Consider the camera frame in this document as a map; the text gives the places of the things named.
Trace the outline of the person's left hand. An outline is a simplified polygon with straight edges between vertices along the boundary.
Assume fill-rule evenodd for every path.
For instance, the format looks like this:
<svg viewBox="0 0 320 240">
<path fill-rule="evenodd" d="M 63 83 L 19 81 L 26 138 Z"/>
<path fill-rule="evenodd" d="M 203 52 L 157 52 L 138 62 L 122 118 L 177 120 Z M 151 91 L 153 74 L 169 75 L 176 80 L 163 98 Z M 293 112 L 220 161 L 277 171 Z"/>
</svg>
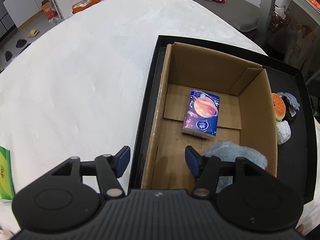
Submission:
<svg viewBox="0 0 320 240">
<path fill-rule="evenodd" d="M 296 231 L 300 234 L 303 233 L 303 230 L 304 230 L 304 225 L 303 224 L 300 224 L 299 226 L 296 227 Z"/>
</svg>

